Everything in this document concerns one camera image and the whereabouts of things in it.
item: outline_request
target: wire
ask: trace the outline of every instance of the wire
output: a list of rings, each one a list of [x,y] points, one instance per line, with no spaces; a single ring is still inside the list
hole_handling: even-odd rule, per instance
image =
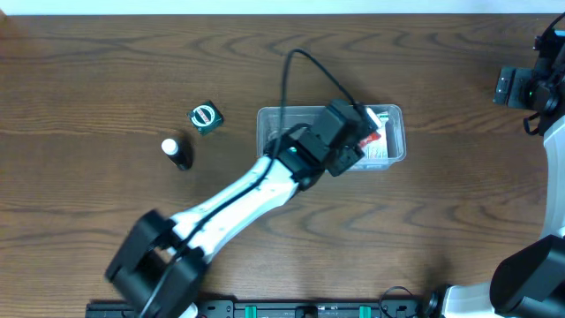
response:
[[[178,244],[179,248],[177,249],[177,252],[175,253],[175,255],[173,255],[172,259],[167,264],[167,267],[163,271],[161,279],[159,280],[159,282],[157,283],[157,285],[153,289],[153,292],[151,293],[151,296],[149,296],[149,299],[147,300],[146,304],[143,306],[143,310],[139,314],[140,318],[144,318],[145,315],[147,314],[147,311],[149,310],[149,308],[153,304],[155,296],[159,293],[160,289],[162,288],[165,281],[167,280],[167,277],[169,276],[169,274],[172,270],[172,267],[175,265],[175,263],[181,257],[184,256],[186,250],[188,249],[188,243],[192,240],[192,238],[194,238],[196,233],[198,233],[200,230],[202,230],[204,228],[204,225],[208,221],[210,221],[214,216],[216,216],[218,213],[220,213],[223,209],[227,208],[233,202],[241,199],[244,195],[248,194],[251,190],[253,190],[257,186],[259,186],[261,184],[261,182],[263,182],[263,180],[265,179],[267,174],[273,168],[273,164],[275,163],[275,158],[279,155],[279,152],[281,151],[281,141],[283,139],[283,128],[284,128],[284,108],[286,107],[286,92],[287,92],[288,79],[289,79],[289,73],[290,73],[290,62],[292,60],[292,56],[295,53],[300,53],[303,56],[308,57],[308,59],[310,59],[310,61],[312,61],[316,66],[318,66],[318,68],[324,74],[326,74],[326,76],[332,81],[332,83],[334,83],[334,85],[336,85],[337,88],[339,88],[339,90],[347,97],[347,99],[350,101],[351,104],[356,103],[355,99],[353,99],[353,96],[351,96],[351,94],[345,89],[345,87],[343,87],[337,81],[337,79],[334,77],[334,75],[332,75],[326,69],[326,67],[324,67],[324,65],[322,65],[316,58],[314,58],[312,55],[310,55],[310,53],[308,53],[307,51],[300,49],[300,48],[292,49],[291,51],[289,51],[289,53],[287,54],[286,59],[284,61],[284,67],[282,69],[281,101],[280,101],[280,107],[279,107],[279,133],[278,133],[278,136],[277,136],[276,142],[275,142],[275,150],[273,151],[271,160],[269,161],[267,168],[260,175],[260,177],[257,178],[257,180],[255,182],[253,182],[251,185],[249,185],[244,191],[234,195],[229,200],[225,201],[220,206],[218,206],[217,208],[212,210],[212,212],[208,213],[206,216],[204,216],[202,219],[200,219],[200,221],[196,224],[196,226],[194,226],[194,229],[192,229],[192,231],[188,234],[188,236]]]
[[[387,291],[385,291],[385,293],[382,294],[382,296],[380,296],[379,299],[379,311],[380,311],[380,317],[382,318],[382,314],[386,315],[388,318],[393,318],[390,314],[388,314],[388,310],[382,310],[382,300],[385,298],[385,296],[387,296],[387,294],[391,291],[395,291],[395,290],[403,290],[405,292],[408,292],[412,297],[414,297],[414,295],[412,295],[412,293],[406,289],[406,287],[402,287],[402,286],[393,286],[387,289]],[[416,313],[413,315],[409,315],[406,316],[406,318],[413,318],[416,317],[416,315],[418,314],[418,310],[416,310]]]
[[[549,35],[549,33],[551,32],[551,30],[555,27],[555,25],[557,23],[559,23],[559,21],[561,21],[561,19],[565,18],[565,12],[562,13],[559,17],[557,17],[557,19],[554,20],[554,22],[552,22],[547,28],[546,31],[544,31],[544,33],[541,35],[542,39],[545,39],[546,36]]]

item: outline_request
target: plastic container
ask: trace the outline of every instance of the plastic container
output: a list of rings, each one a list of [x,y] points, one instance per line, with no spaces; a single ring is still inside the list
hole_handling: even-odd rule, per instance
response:
[[[380,157],[368,157],[359,160],[349,171],[386,170],[393,163],[402,161],[406,156],[403,113],[392,104],[367,105],[377,115],[388,114],[383,121],[385,136],[380,141]],[[296,124],[313,124],[325,106],[288,106],[284,110],[284,131]],[[257,114],[257,156],[263,155],[264,147],[278,136],[279,108],[265,107]]]

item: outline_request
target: white wall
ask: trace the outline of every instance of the white wall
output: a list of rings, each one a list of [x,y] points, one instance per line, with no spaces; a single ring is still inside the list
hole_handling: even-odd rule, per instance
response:
[[[28,14],[558,13],[565,0],[0,0]]]

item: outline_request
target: wooden table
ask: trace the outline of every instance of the wooden table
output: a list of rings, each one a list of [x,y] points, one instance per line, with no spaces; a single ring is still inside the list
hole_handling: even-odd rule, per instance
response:
[[[533,242],[546,203],[528,112],[492,103],[501,66],[533,66],[553,15],[14,17],[0,27],[0,315],[75,316],[119,296],[103,272],[133,223],[171,215],[256,159],[285,52],[309,49],[354,96],[403,110],[407,157],[325,176],[253,223],[202,288],[240,299],[377,298],[490,279]],[[289,104],[339,92],[297,58]],[[185,113],[211,99],[225,125]],[[160,143],[193,137],[179,172]]]

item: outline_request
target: black cable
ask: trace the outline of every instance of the black cable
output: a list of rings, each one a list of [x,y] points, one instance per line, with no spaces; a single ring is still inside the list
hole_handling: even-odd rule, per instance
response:
[[[412,295],[412,293],[406,289],[406,287],[402,287],[402,286],[393,286],[387,289],[387,291],[385,291],[385,293],[382,294],[382,296],[380,296],[379,299],[379,311],[380,311],[380,318],[382,318],[382,314],[386,315],[388,318],[394,318],[393,316],[391,316],[390,314],[388,314],[388,310],[382,310],[382,300],[385,298],[385,296],[387,296],[387,294],[391,291],[395,291],[395,290],[403,290],[405,292],[408,292],[412,297],[414,297],[414,295]],[[409,315],[406,316],[406,318],[413,318],[416,317],[416,315],[418,314],[418,310],[416,310],[416,313],[414,313],[413,315]]]
[[[345,87],[343,87],[337,81],[337,79],[334,77],[334,75],[332,75],[326,69],[326,67],[324,67],[324,65],[322,65],[316,58],[311,56],[310,53],[308,53],[305,50],[300,49],[300,48],[292,49],[291,51],[289,51],[289,53],[287,54],[286,59],[284,61],[284,67],[282,69],[281,101],[280,101],[280,107],[279,107],[279,109],[280,109],[279,110],[279,133],[278,133],[278,136],[277,136],[276,142],[275,142],[275,150],[273,151],[271,161],[268,163],[268,166],[265,169],[265,172],[263,172],[263,174],[261,174],[260,177],[255,182],[253,182],[251,185],[249,185],[244,191],[234,195],[229,200],[225,201],[220,206],[218,206],[217,208],[212,210],[212,212],[208,213],[206,216],[204,216],[202,219],[200,219],[200,221],[196,224],[196,226],[194,226],[194,229],[192,229],[192,231],[188,234],[188,236],[180,242],[180,244],[178,245],[179,248],[177,249],[177,252],[175,253],[175,255],[172,257],[172,259],[167,264],[167,267],[163,271],[161,279],[159,280],[159,282],[157,283],[157,285],[153,289],[153,292],[151,293],[151,296],[147,300],[146,304],[143,306],[143,310],[139,314],[140,318],[144,318],[144,316],[147,314],[147,310],[149,310],[149,307],[152,305],[155,296],[159,293],[159,290],[162,288],[165,280],[167,279],[167,276],[170,274],[170,271],[172,270],[172,267],[175,265],[175,262],[177,262],[181,257],[183,257],[183,255],[185,254],[185,252],[188,248],[188,242],[190,242],[192,240],[192,238],[194,238],[194,235],[196,235],[196,233],[198,233],[200,230],[202,230],[204,228],[204,225],[208,221],[210,221],[214,216],[216,216],[218,213],[220,213],[223,209],[227,208],[233,202],[241,199],[244,195],[248,194],[251,190],[253,190],[257,186],[259,186],[261,184],[261,182],[263,182],[263,180],[265,179],[267,174],[273,168],[273,164],[275,163],[275,158],[279,155],[279,152],[281,151],[281,140],[283,139],[282,136],[283,136],[283,128],[284,128],[284,108],[286,107],[286,91],[287,91],[289,72],[290,72],[290,61],[292,60],[292,56],[295,53],[300,53],[303,56],[308,57],[308,59],[310,59],[314,64],[316,64],[316,66],[318,66],[318,68],[324,74],[326,74],[326,76],[334,83],[334,85],[336,85],[337,88],[339,88],[339,90],[347,97],[347,99],[349,99],[350,103],[355,104],[355,99],[353,99],[353,96],[351,96],[351,94],[345,89]]]
[[[559,23],[559,21],[561,21],[561,19],[565,18],[565,12],[562,13],[559,17],[557,17],[557,19],[554,20],[554,22],[552,22],[547,28],[546,31],[544,31],[544,33],[541,35],[542,39],[545,39],[546,36],[551,32],[551,29],[553,29],[555,27],[555,25],[557,23]]]

